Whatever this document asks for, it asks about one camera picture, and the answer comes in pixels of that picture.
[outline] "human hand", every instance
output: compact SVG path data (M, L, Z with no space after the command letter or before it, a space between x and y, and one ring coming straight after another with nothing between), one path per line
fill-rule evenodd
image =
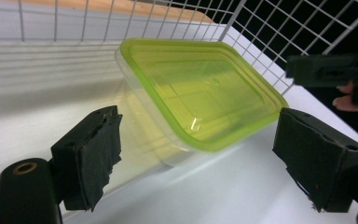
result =
M347 95L336 98L333 101L333 106L335 106L336 109L342 111L358 112L358 105L354 105L351 102L351 97L353 94L353 82L349 81L348 85L339 86L337 88L339 91L346 93Z

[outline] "container lid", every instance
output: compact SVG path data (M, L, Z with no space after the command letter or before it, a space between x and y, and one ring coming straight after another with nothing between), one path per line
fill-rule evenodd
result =
M172 130L191 147L220 150L287 107L225 43L132 38L120 51Z

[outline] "yellow-green plastic lid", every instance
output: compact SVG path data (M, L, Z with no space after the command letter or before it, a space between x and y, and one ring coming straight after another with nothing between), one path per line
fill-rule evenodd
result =
M120 51L172 130L197 149L223 149L288 106L222 42L133 38Z

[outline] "metal wire grid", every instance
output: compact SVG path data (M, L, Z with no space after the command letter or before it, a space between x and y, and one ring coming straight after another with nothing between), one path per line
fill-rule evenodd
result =
M284 66L285 57L290 54L328 54L358 25L358 0L340 3L301 0L290 7L285 3L283 0L241 1L228 24L240 30L240 34L224 32L219 39L232 39L242 57L253 66L263 66L258 71L272 80L272 86L281 86L283 94L293 82L284 78L284 71L277 69L276 63ZM241 42L243 35L250 41ZM255 46L261 49L257 54L250 50ZM262 60L263 54L271 61Z
M140 4L134 0L129 15L120 15L114 11L118 0L112 0L104 13L95 13L90 9L90 1L85 0L84 8L75 12L60 7L60 1L55 0L53 7L34 9L28 7L26 0L18 0L14 7L0 7L0 12L11 13L13 20L18 20L18 35L7 36L0 33L0 40L17 41L121 41L128 37L155 37L190 40L224 41L233 46L245 60L251 63L268 80L272 86L285 94L293 85L292 80L284 78L285 57L290 54L329 53L347 34L358 25L358 0L231 0L228 4L219 2L216 8L213 3L205 5L199 0L197 4L177 3L169 0L155 0L148 15L138 16L135 9ZM164 16L155 17L157 5L166 5ZM170 11L180 10L176 19L169 17ZM190 18L183 19L186 9L193 10ZM202 18L195 20L196 12L203 12ZM43 37L30 37L35 26L29 25L28 15L43 15L50 17L47 23L53 29L52 34ZM73 32L69 38L60 37L60 26L63 19L78 21L80 32ZM96 32L91 21L102 26ZM131 27L142 22L137 27L138 32L132 33ZM124 33L116 33L118 26L125 26ZM233 27L239 32L232 32Z

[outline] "dark background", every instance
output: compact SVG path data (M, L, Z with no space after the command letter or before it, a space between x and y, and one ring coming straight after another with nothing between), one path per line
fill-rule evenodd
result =
M276 0L269 0L272 4L277 4L278 1ZM177 3L184 3L185 0L176 0L174 2ZM186 3L193 5L194 7L187 7L188 9L196 9L203 13L206 13L211 19L215 22L222 22L227 23L229 20L230 15L224 12L216 12L215 10L206 10L202 7L208 8L218 8L220 5L220 9L225 11L233 12L237 7L240 0L235 0L233 3L230 4L230 1L207 1L207 0L187 0ZM266 20L269 14L273 10L273 6L269 3L263 2L259 8L256 10L260 1L258 0L248 0L245 5L251 11L255 12L262 20ZM312 4L319 6L322 0L310 0ZM279 5L283 11L290 13L293 8L296 6L298 1L290 1L290 0L283 0L282 3ZM344 0L329 0L326 2L325 5L321 7L322 10L327 12L329 15L337 15L338 12L348 3L348 1ZM311 13L315 11L315 7L310 7L307 3L302 3L297 11L292 15L300 22L305 22ZM280 11L275 11L273 16L268 20L268 24L270 24L275 29L278 29L283 21L287 18L286 15L282 14ZM350 25L358 18L358 3L352 4L351 7L345 11L340 17L339 20L343 21L344 23ZM250 40L254 40L254 44L257 45L260 49L264 49L264 43L268 43L270 38L275 34L275 32L264 26L263 29L263 22L261 20L252 17L250 11L243 9L240 12L237 21L244 25L248 20L248 26L246 29L248 31L242 32L244 36L246 36ZM318 12L312 20L309 21L308 27L314 31L315 33L319 34L324 27L331 21L331 18L328 18L323 13ZM233 27L236 28L238 31L241 31L241 27L234 23ZM297 30L300 29L300 25L295 23L294 21L287 22L283 28L281 29L281 34L286 36L288 39L291 39ZM327 32L322 34L322 37L328 40L329 42L333 42L343 31L345 27L335 22L330 28L327 29ZM254 34L259 32L257 39L254 39ZM292 39L292 42L301 47L302 49L306 48L307 45L315 38L315 36L308 32L302 31L296 38ZM280 52L283 58L287 58L288 55L298 55L301 54L301 51L294 48L293 46L289 46L287 49L281 52L283 46L287 44L287 41L284 38L280 38L279 36L274 38L273 41L269 44L269 47L272 48L275 52ZM307 53L308 54L321 54L328 45L323 41L318 40L315 45L310 48ZM271 50L266 49L265 54L267 54L271 59L276 59L276 63L284 69L285 62L276 57L276 53ZM333 50L330 54L348 54L348 53L358 53L358 26L349 34L346 38L344 38ZM324 105L330 108L333 112L335 112L339 117L345 120L349 125L352 126L354 130L358 132L358 113L353 112L343 112L336 110L331 104L333 100L338 97L342 96L340 92L337 91L336 88L307 88L307 90L312 93L319 101L321 101Z

